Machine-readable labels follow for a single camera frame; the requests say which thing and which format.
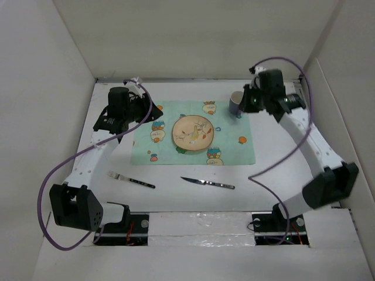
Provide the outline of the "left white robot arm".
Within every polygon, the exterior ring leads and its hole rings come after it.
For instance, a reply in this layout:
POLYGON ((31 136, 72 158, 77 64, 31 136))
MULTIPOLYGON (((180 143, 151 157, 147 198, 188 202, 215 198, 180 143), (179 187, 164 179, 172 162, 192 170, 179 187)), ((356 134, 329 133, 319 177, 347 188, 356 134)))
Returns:
POLYGON ((107 224, 118 232, 130 227, 128 206, 101 203, 96 193, 104 189, 101 184, 108 161, 122 134, 130 131, 129 125, 156 121, 162 114, 138 84, 127 82, 109 90, 108 104, 93 126, 92 149, 82 155, 62 184, 54 184, 49 191, 57 225, 91 232, 107 224))

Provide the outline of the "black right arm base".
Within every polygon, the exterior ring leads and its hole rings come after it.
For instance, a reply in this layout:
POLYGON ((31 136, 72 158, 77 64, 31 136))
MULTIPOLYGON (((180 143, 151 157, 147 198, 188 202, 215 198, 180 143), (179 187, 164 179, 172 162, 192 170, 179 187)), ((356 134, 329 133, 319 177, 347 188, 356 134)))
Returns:
POLYGON ((277 211, 251 213, 247 229, 254 234, 256 245, 309 245, 303 215, 287 220, 277 211))

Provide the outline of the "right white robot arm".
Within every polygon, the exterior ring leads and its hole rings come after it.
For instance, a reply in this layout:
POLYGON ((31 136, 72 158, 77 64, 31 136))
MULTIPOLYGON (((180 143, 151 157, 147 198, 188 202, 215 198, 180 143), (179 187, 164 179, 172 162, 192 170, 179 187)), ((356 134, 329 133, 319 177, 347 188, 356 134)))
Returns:
POLYGON ((277 95, 246 84, 240 103, 246 113, 267 111, 289 133, 309 165, 313 179, 289 199, 272 209, 272 226, 283 231, 295 218, 350 196, 359 168, 346 163, 327 143, 317 127, 309 121, 309 112, 298 94, 286 94, 285 87, 277 95))

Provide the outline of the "round bird pattern plate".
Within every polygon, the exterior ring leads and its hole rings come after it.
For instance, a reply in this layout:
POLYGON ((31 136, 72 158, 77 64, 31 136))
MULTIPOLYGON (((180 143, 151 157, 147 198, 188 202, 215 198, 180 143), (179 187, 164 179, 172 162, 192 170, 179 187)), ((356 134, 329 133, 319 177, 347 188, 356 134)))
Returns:
POLYGON ((205 117, 187 115, 179 118, 172 128, 174 144, 184 150, 199 151, 208 148, 214 139, 214 126, 205 117))

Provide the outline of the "purple mug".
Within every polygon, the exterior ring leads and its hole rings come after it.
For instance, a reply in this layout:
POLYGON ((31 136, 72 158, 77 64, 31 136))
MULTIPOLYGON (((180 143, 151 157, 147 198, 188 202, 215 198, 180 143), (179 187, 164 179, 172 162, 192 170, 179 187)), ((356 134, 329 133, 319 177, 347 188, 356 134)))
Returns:
POLYGON ((229 112, 236 117, 241 116, 240 103, 242 99, 243 99, 243 92, 241 91, 235 91, 230 96, 229 112))

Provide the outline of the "green cartoon print cloth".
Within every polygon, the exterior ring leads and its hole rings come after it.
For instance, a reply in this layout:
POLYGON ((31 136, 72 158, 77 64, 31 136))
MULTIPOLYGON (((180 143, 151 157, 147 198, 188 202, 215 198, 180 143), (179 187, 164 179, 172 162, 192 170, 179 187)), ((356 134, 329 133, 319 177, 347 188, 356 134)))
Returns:
POLYGON ((223 101, 157 101, 163 115, 135 131, 131 163, 134 165, 253 165, 255 154, 247 117, 236 117, 223 101), (175 122, 200 115, 214 126, 212 144, 203 150, 177 147, 172 139, 175 122))

